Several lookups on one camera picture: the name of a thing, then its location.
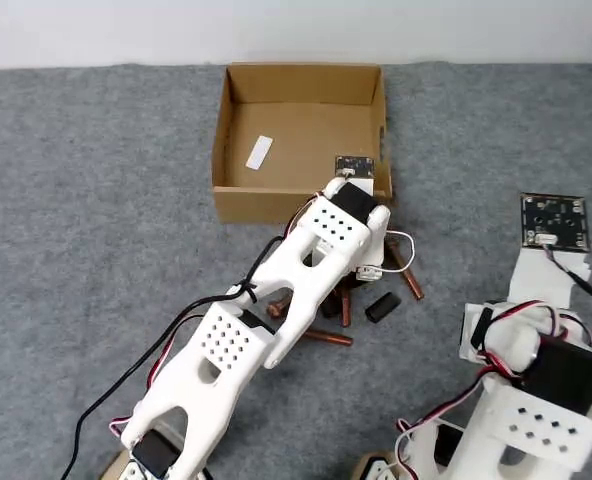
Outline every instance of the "copper rod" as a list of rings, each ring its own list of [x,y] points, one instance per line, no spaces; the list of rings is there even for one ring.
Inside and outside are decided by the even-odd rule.
[[[267,304],[267,315],[273,320],[280,320],[287,316],[289,305],[292,303],[292,292],[285,294],[281,299]]]
[[[341,326],[347,328],[352,324],[352,301],[349,288],[345,285],[339,285],[341,304],[343,311],[341,314]]]
[[[351,347],[354,343],[354,339],[346,337],[345,335],[338,335],[336,333],[326,332],[324,330],[317,330],[315,328],[308,328],[303,334],[304,337],[311,338],[312,340],[319,340],[321,342],[334,343],[336,345],[343,345],[345,347]]]
[[[395,240],[386,239],[385,248],[387,248],[387,253],[389,253],[394,259],[394,262],[396,262],[396,266],[398,268],[403,268],[407,264],[407,261],[400,253],[400,250],[398,249],[398,243]],[[425,297],[423,289],[418,283],[418,280],[416,280],[411,268],[400,272],[400,276],[403,280],[405,280],[405,283],[407,283],[407,286],[412,291],[412,294],[416,300],[422,300]]]

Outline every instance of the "open cardboard box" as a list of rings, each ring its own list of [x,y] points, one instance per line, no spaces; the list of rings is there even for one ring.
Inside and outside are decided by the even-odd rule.
[[[335,174],[339,155],[374,159],[374,194],[392,196],[383,151],[385,91],[377,65],[233,64],[227,67],[212,152],[222,222],[281,223]],[[259,135],[262,166],[245,166]]]

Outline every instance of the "white wall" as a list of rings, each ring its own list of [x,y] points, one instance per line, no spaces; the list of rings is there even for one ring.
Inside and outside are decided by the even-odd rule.
[[[592,62],[592,0],[0,0],[0,68]]]

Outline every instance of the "white paper slip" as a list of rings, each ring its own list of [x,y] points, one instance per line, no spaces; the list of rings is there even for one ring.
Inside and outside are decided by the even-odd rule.
[[[265,156],[267,155],[267,152],[269,152],[269,147],[272,146],[273,141],[274,140],[269,137],[260,135],[258,140],[256,140],[256,145],[252,148],[252,153],[249,154],[245,166],[252,170],[258,170],[263,164],[263,160],[265,160]]]

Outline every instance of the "hole pattern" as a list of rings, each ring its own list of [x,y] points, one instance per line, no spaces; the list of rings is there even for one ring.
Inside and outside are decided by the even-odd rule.
[[[318,223],[321,227],[327,230],[331,235],[337,236],[338,240],[345,240],[347,238],[347,232],[353,230],[351,225],[347,225],[344,220],[338,218],[335,213],[327,214],[327,209],[323,208],[320,210],[318,217],[314,218],[314,223]]]
[[[525,407],[520,407],[516,411],[521,416],[525,416],[525,415],[527,415],[529,413]],[[541,414],[541,413],[534,414],[533,418],[538,423],[543,422],[545,420],[545,416],[543,414]],[[561,423],[558,420],[550,421],[550,424],[551,424],[551,427],[553,429],[558,429],[558,428],[562,427]],[[512,433],[516,433],[516,432],[518,432],[520,430],[519,426],[516,425],[516,424],[509,425],[508,426],[508,429]],[[575,427],[569,427],[569,428],[567,428],[567,432],[570,435],[576,435],[576,434],[578,434],[578,430]],[[533,431],[531,431],[531,430],[527,430],[525,432],[525,437],[528,438],[529,440],[532,440],[532,439],[536,439],[537,438],[536,437],[536,434]],[[552,439],[551,438],[548,438],[548,437],[541,438],[540,441],[541,441],[541,443],[545,447],[549,447],[550,445],[553,444]],[[558,451],[560,453],[567,453],[567,452],[569,452],[569,446],[568,445],[565,445],[565,444],[558,445]]]
[[[249,337],[244,337],[232,322],[223,321],[219,315],[208,328],[201,346],[209,352],[212,361],[221,369],[231,370],[239,355],[244,351],[243,344],[249,343]]]

